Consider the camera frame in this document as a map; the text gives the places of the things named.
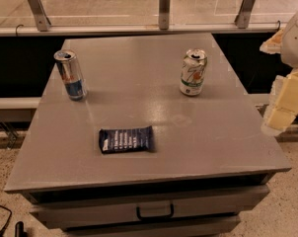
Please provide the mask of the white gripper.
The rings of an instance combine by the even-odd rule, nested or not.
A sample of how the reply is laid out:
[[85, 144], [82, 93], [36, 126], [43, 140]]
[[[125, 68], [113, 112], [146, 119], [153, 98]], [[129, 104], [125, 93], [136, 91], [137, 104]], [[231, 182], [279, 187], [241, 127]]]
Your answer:
[[277, 31], [261, 44], [260, 51], [281, 53], [282, 62], [296, 68], [286, 76], [276, 76], [263, 115], [261, 131], [269, 136], [277, 136], [298, 116], [298, 11], [284, 30]]

